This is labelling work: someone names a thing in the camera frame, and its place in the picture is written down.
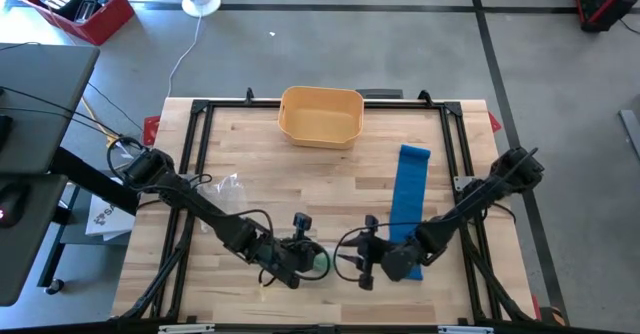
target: white cable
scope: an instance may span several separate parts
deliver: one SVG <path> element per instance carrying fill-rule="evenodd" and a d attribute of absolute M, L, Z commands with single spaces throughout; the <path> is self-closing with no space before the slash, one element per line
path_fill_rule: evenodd
<path fill-rule="evenodd" d="M 184 59 L 189 54 L 191 49 L 193 49 L 193 47 L 196 46 L 196 43 L 198 43 L 198 34 L 200 32 L 200 22 L 202 22 L 202 13 L 200 13 L 200 16 L 198 17 L 198 24 L 196 24 L 196 34 L 193 37 L 193 43 L 191 44 L 189 49 L 187 49 L 187 51 L 184 52 L 184 54 L 182 54 L 180 59 L 178 59 L 178 62 L 171 70 L 171 74 L 169 74 L 169 91 L 167 92 L 167 98 L 171 96 L 171 90 L 173 89 L 173 75 L 176 73 L 176 70 L 178 70 L 180 63 L 182 63 L 182 59 Z"/>

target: black desk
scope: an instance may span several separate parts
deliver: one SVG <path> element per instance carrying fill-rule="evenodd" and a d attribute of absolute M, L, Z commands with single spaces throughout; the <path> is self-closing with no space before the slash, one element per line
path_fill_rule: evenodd
<path fill-rule="evenodd" d="M 9 45 L 13 44 L 0 44 L 0 49 Z M 86 46 L 22 45 L 2 50 L 0 86 L 76 110 L 98 54 L 97 48 Z M 135 214 L 138 204 L 134 191 L 113 182 L 60 147 L 69 118 L 6 109 L 12 107 L 70 116 L 65 110 L 11 90 L 0 94 L 0 114 L 13 118 L 12 131 L 0 151 L 0 187 L 20 176 L 32 181 L 34 192 L 23 219 L 11 229 L 0 229 L 3 248 L 0 265 L 5 268 L 0 270 L 0 306 L 11 305 L 18 298 L 49 223 L 53 220 L 65 225 L 72 217 L 70 210 L 57 206 L 64 189 L 63 183 L 58 190 L 61 181 L 66 183 L 68 179 L 131 214 Z M 62 250 L 59 239 L 54 243 L 39 285 L 50 284 Z"/>

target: concrete floor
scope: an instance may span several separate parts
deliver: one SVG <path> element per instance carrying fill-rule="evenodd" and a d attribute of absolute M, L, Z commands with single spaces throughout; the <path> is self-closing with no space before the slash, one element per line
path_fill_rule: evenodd
<path fill-rule="evenodd" d="M 472 5 L 472 0 L 223 2 Z M 487 7 L 573 6 L 571 0 L 482 2 Z M 495 71 L 492 80 L 473 12 L 410 12 L 412 8 L 220 11 L 203 19 L 200 42 L 179 69 L 172 95 L 241 97 L 251 86 L 259 97 L 278 97 L 289 86 L 310 85 L 398 88 L 406 97 L 427 89 L 436 98 L 487 100 L 500 121 L 504 115 L 512 139 L 517 133 L 525 147 L 540 148 L 536 156 L 547 170 L 535 194 L 571 324 L 637 332 L 640 252 L 634 248 L 640 219 L 633 213 L 639 203 L 640 162 L 617 112 L 639 103 L 640 56 L 633 48 L 640 37 L 620 24 L 607 33 L 586 34 L 575 15 L 543 14 L 542 9 L 539 14 L 486 14 L 506 91 L 503 98 Z M 175 5 L 150 9 L 136 4 L 136 17 L 100 48 L 91 78 L 138 123 L 160 113 L 169 72 L 190 45 L 196 25 L 195 19 L 174 10 Z M 0 10 L 0 41 L 70 43 L 29 8 Z M 640 15 L 630 14 L 625 21 L 640 28 Z M 136 134 L 92 89 L 85 96 L 104 121 Z M 104 168 L 103 140 L 72 124 L 63 145 Z M 496 140 L 501 151 L 509 147 L 504 130 L 496 133 Z M 545 303 L 526 212 L 519 198 L 513 206 L 520 218 L 517 227 L 531 288 Z M 48 297 L 35 288 L 35 280 L 51 239 L 49 233 L 18 303 L 0 309 L 0 328 L 108 317 L 124 250 L 70 247 L 57 274 L 67 280 L 69 290 Z"/>

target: wooden tabletop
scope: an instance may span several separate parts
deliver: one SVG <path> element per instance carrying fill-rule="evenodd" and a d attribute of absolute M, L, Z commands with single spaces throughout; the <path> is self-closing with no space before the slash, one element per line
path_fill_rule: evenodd
<path fill-rule="evenodd" d="M 155 142 L 156 148 L 174 158 L 176 167 L 191 102 L 188 98 L 167 99 Z M 481 100 L 461 104 L 473 166 L 476 175 L 484 177 L 498 157 L 487 107 Z M 362 226 L 366 214 L 376 215 L 380 222 L 388 221 L 401 144 L 431 150 L 423 218 L 442 215 L 452 207 L 437 111 L 367 109 L 362 135 L 354 148 L 345 151 L 290 145 L 276 123 L 277 112 L 257 108 L 215 109 L 204 168 L 216 181 L 237 173 L 246 196 L 241 208 L 268 211 L 277 237 L 293 233 L 296 212 L 313 218 L 308 235 L 325 247 L 335 247 L 347 230 Z M 196 130 L 191 173 L 202 122 L 199 120 Z M 455 132 L 453 137 L 458 149 Z M 460 166 L 459 150 L 456 151 Z M 168 217 L 169 209 L 164 204 L 138 212 L 116 293 L 114 315 L 129 309 L 156 274 Z M 266 223 L 260 216 L 255 219 Z M 522 310 L 533 315 L 513 220 L 500 209 L 490 209 L 485 223 L 497 277 Z M 381 228 L 379 235 L 386 238 L 387 229 Z M 338 265 L 345 275 L 357 277 L 351 264 L 339 260 Z M 259 270 L 258 266 L 246 265 L 229 253 L 214 234 L 203 233 L 196 225 L 181 318 L 197 315 L 199 322 L 252 324 L 452 324 L 459 317 L 471 318 L 457 234 L 442 257 L 422 268 L 423 281 L 394 283 L 377 267 L 374 290 L 370 292 L 339 279 L 334 272 L 322 281 L 303 281 L 296 290 L 279 282 L 260 289 Z M 173 274 L 168 283 L 165 310 L 173 289 Z M 489 313 L 484 281 L 479 279 L 478 283 L 483 308 Z"/>

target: red storage bin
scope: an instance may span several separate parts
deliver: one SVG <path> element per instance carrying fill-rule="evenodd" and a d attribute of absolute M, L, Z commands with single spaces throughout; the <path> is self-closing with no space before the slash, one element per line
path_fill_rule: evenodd
<path fill-rule="evenodd" d="M 58 26 L 51 18 L 51 12 L 40 0 L 24 0 L 36 9 L 49 24 Z M 109 0 L 100 10 L 95 12 L 84 24 L 74 23 L 56 13 L 56 20 L 62 30 L 84 39 L 93 45 L 101 45 L 131 17 L 134 11 L 128 0 Z"/>

